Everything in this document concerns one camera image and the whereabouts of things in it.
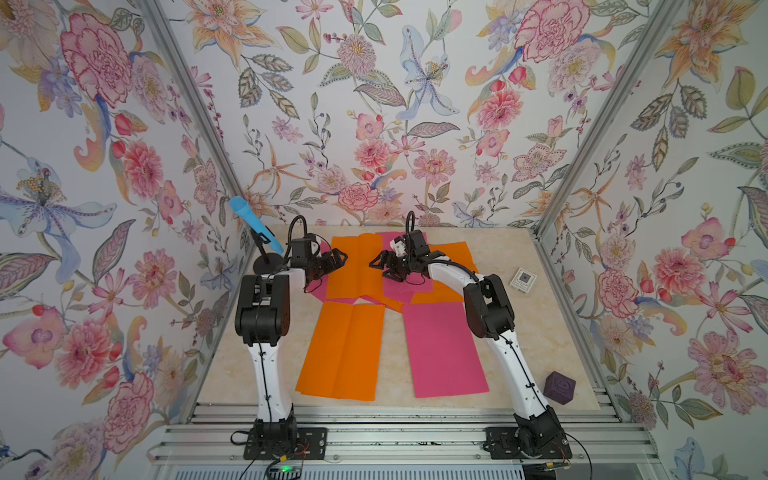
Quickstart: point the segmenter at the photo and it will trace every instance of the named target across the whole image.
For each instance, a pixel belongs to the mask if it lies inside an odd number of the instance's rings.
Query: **purple cube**
[[[576,390],[576,380],[569,379],[560,372],[550,373],[544,384],[544,394],[562,405],[574,399],[574,390]]]

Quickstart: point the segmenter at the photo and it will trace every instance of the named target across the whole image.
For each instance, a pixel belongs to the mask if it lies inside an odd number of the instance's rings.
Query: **wall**
[[[650,14],[630,3],[163,7],[263,221],[530,227]]]
[[[763,3],[686,2],[545,240],[619,405],[681,480],[768,467]]]
[[[177,92],[130,1],[0,2],[2,478],[143,478],[194,400],[247,237]]]

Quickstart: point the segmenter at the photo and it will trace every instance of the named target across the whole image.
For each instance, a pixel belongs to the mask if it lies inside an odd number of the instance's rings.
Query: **mounting plate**
[[[295,452],[301,452],[304,445],[309,444],[306,452],[297,456],[301,458],[306,454],[306,460],[324,460],[326,457],[326,440],[328,429],[296,429]],[[243,458],[245,460],[274,460],[285,454],[284,447],[267,447],[260,445],[256,438],[256,429],[251,429],[245,444]]]
[[[517,427],[487,427],[485,428],[484,449],[491,454],[492,460],[508,460],[510,458],[527,458],[521,454],[518,448],[518,439],[515,433]],[[549,442],[541,454],[542,459],[562,460],[563,457],[571,458],[571,446],[560,432],[554,440]]]

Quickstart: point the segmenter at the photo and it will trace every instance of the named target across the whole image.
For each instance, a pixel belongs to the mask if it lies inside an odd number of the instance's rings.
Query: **blue object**
[[[283,246],[280,245],[277,238],[270,232],[270,229],[261,223],[261,220],[259,220],[259,217],[257,217],[253,210],[251,210],[250,205],[245,199],[239,196],[232,198],[230,200],[230,207],[232,207],[232,210],[234,210],[240,218],[248,222],[250,227],[253,228],[253,231],[258,233],[262,239],[266,239],[264,243],[272,247],[272,250],[275,250],[279,255],[283,254],[285,251]]]

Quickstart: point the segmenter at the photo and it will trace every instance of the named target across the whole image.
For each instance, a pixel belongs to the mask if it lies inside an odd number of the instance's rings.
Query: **beige table surface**
[[[286,238],[287,227],[278,226],[271,229],[277,238]],[[391,230],[394,229],[391,227],[310,226],[310,232],[318,233],[328,240],[334,236],[354,236]],[[423,231],[430,244],[467,242],[480,273],[485,275],[496,273],[501,277],[515,311],[515,329],[518,332],[520,346],[541,390],[544,390],[545,380],[553,370],[576,380],[574,399],[565,406],[551,401],[555,409],[598,410],[600,408],[598,401],[529,232],[515,228],[424,228]],[[508,285],[519,267],[538,275],[528,294],[518,292]],[[375,402],[326,399],[305,396],[294,391],[322,306],[322,302],[312,295],[300,291],[291,294],[290,331],[287,336],[280,339],[280,354],[286,376],[284,381],[288,382],[295,405],[511,408],[508,387],[498,361],[490,346],[486,345],[486,340],[475,337],[473,338],[490,392],[417,399],[413,392],[402,314],[390,309],[386,309],[384,315]],[[235,333],[233,318],[226,326],[198,402],[257,403],[253,363],[247,347]]]

